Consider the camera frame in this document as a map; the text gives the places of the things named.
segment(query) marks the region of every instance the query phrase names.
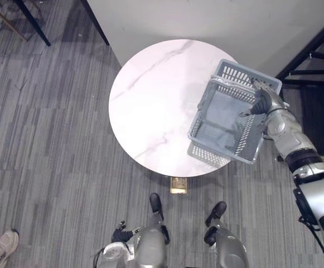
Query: black metal frame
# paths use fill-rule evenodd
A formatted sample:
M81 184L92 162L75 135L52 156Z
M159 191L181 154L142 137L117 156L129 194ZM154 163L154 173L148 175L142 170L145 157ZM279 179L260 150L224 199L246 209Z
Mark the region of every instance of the black metal frame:
M296 68L298 68L298 66L308 57L324 60L324 53L316 51L322 44L324 44L324 28L276 77L281 80L283 84L324 86L324 81L286 79L289 75L324 74L324 70L296 70Z
M81 1L81 4L83 4L83 6L84 6L86 12L88 13L88 15L89 15L89 17L90 17L92 23L95 25L96 30L99 32L100 36L101 36L102 39L105 41L105 44L106 44L107 46L109 46L110 43L108 42L108 40L107 40L107 38L106 38L106 36L105 36L103 30L101 29L100 24L99 24L99 22L97 21L97 19L96 19L96 17L95 17L95 14L94 14L94 12L92 11L92 9L91 9L89 3L87 2L87 0L80 0L80 1Z
M18 7L20 8L20 10L23 12L24 16L26 16L26 18L29 20L30 24L33 26L33 28L39 34L40 38L43 39L43 41L45 42L45 44L47 46L51 46L49 40L44 35L44 33L41 30L39 24L37 23L37 21L35 20L35 18L33 17L33 15L30 13L29 9L26 7L26 5L24 4L23 0L13 0L13 1L14 1L14 3L16 3L18 5Z

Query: basket handle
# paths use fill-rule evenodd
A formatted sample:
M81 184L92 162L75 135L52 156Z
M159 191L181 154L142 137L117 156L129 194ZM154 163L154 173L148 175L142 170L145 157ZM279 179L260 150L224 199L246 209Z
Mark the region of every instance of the basket handle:
M210 81L214 81L224 87L227 87L227 88L237 88L241 91L243 91L244 93L246 94L252 94L254 95L256 93L256 90L254 88L250 88L250 87L246 87L245 85L243 84L240 84L238 82L235 82L235 81L230 81L230 80L227 80L227 79L223 79L217 75L212 75L211 76L211 79Z
M205 104L205 102L208 100L208 96L212 93L210 90L208 90L208 88L211 86L211 84L216 84L218 86L223 86L223 87L233 87L233 88L237 88L238 90L246 93L246 94L251 94L254 95L256 93L256 90L254 88L249 88L246 87L245 85L242 85L238 82L235 81L229 81L226 79L223 79L217 75L212 75L211 79L209 80L207 86L206 86L206 90L204 91L204 94L201 97L201 100L199 101L199 104L197 105L197 109L201 110Z

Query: marble tabletop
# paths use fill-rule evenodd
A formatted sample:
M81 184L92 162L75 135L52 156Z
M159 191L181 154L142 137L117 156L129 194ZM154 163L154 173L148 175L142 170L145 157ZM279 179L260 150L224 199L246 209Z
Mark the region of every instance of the marble tabletop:
M195 40L160 42L134 55L118 73L109 98L112 130L126 153L144 167L174 177L212 172L187 154L197 104L221 59L235 60Z

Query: plastic basket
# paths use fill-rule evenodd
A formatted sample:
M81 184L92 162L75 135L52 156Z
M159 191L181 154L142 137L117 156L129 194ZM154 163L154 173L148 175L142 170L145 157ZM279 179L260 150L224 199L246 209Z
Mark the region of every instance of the plastic basket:
M190 127L188 136L192 145L188 154L215 166L224 156L248 164L256 160L263 142L265 115L239 116L255 102L256 90L250 78L267 83L277 94L281 91L280 80L241 64L221 60L207 84Z

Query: white sneaker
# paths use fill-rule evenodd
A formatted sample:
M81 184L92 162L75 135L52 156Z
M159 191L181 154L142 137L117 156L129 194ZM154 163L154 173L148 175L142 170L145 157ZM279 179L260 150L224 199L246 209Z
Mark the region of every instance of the white sneaker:
M19 234L16 230L9 230L0 237L0 268L7 264L7 258L18 247Z

